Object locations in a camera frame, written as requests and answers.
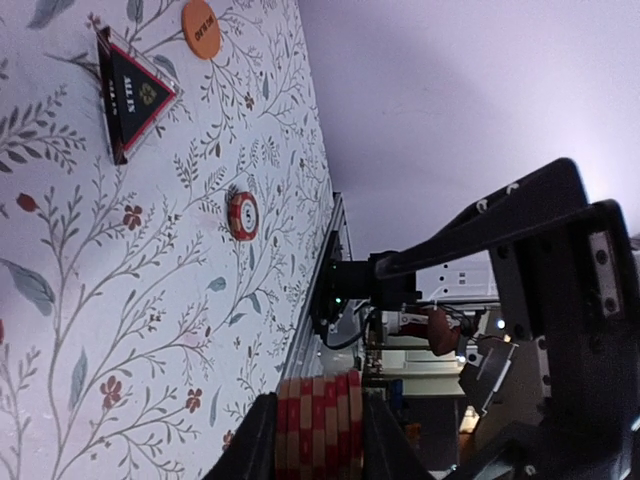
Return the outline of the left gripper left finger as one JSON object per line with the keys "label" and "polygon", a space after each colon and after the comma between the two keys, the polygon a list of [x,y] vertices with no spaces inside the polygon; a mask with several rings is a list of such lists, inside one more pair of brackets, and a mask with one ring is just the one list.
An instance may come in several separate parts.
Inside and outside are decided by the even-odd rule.
{"label": "left gripper left finger", "polygon": [[229,447],[203,480],[271,480],[275,478],[278,397],[259,395],[235,432]]}

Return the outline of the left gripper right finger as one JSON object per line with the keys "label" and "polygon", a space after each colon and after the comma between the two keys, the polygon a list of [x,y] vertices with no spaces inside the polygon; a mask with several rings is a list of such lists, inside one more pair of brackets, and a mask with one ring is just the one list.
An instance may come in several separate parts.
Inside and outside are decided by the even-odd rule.
{"label": "left gripper right finger", "polygon": [[363,473],[365,480],[434,480],[423,468],[386,403],[363,394]]}

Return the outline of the orange poker chip stack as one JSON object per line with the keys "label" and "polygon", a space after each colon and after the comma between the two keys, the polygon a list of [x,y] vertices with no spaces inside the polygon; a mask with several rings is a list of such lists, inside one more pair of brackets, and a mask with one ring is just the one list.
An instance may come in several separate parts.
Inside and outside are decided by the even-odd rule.
{"label": "orange poker chip stack", "polygon": [[285,379],[277,393],[277,479],[364,478],[363,391],[351,369]]}

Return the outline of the single red poker chip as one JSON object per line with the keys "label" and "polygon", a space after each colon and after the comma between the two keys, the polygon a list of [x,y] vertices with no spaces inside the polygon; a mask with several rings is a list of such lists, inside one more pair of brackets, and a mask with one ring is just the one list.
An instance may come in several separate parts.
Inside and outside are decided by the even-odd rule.
{"label": "single red poker chip", "polygon": [[229,202],[228,223],[238,241],[252,241],[258,232],[259,211],[255,197],[248,191],[234,194]]}

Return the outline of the orange round button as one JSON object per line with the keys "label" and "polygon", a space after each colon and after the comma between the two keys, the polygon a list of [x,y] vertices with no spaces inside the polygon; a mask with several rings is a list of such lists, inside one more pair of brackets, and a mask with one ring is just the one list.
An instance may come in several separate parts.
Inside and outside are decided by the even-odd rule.
{"label": "orange round button", "polygon": [[187,45],[198,58],[211,60],[219,53],[219,23],[212,7],[206,1],[188,1],[182,10],[181,25]]}

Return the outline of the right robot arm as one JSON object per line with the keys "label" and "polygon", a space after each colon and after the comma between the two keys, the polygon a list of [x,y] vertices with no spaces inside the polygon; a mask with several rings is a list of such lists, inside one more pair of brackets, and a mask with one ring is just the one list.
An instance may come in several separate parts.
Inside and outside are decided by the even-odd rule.
{"label": "right robot arm", "polygon": [[639,281],[620,206],[590,202],[557,159],[468,206],[431,239],[379,259],[378,280],[471,254],[491,258],[514,340],[542,340],[550,397],[454,472],[489,479],[632,479],[639,473]]}

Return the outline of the floral table mat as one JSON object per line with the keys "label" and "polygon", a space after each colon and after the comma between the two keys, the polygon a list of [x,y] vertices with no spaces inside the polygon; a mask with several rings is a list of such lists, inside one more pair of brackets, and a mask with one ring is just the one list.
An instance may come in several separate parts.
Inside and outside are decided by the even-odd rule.
{"label": "floral table mat", "polygon": [[[200,479],[278,383],[333,208],[299,5],[1,5],[1,475]],[[96,31],[181,97],[113,162]],[[256,199],[233,238],[234,194]]]}

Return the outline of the black triangle marker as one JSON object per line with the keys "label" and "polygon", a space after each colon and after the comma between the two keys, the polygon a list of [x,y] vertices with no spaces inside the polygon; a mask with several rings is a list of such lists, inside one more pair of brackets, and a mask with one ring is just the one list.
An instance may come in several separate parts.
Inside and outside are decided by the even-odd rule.
{"label": "black triangle marker", "polygon": [[177,80],[111,27],[96,31],[107,134],[115,165],[125,165],[182,95]]}

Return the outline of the front aluminium rail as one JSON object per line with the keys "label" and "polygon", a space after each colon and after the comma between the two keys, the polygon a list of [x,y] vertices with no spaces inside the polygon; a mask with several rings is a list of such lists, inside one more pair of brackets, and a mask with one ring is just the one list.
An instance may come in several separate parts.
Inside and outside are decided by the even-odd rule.
{"label": "front aluminium rail", "polygon": [[321,274],[323,257],[329,252],[330,248],[337,251],[341,259],[352,259],[343,195],[335,192],[333,194],[333,202],[333,211],[323,239],[321,254],[316,261],[310,285],[307,289],[306,299],[296,324],[293,340],[281,368],[280,381],[291,377],[308,377],[323,373],[321,360],[323,342],[320,335],[316,334],[314,330],[314,323],[311,317],[312,295],[315,292],[315,287]]}

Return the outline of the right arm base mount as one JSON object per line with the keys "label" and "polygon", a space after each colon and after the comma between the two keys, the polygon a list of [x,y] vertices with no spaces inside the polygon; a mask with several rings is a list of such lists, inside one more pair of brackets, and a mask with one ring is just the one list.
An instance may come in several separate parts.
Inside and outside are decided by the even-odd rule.
{"label": "right arm base mount", "polygon": [[352,301],[360,305],[352,309],[356,318],[364,308],[378,311],[402,311],[422,299],[417,289],[414,272],[394,274],[381,278],[376,267],[383,260],[396,255],[393,250],[372,253],[366,260],[354,260],[347,228],[343,197],[333,195],[334,207],[324,241],[322,256],[319,257],[314,273],[310,294],[309,316],[314,332],[325,347],[338,351],[351,347],[363,339],[368,320],[361,322],[356,334],[341,343],[329,341],[331,329],[339,325],[340,319]]}

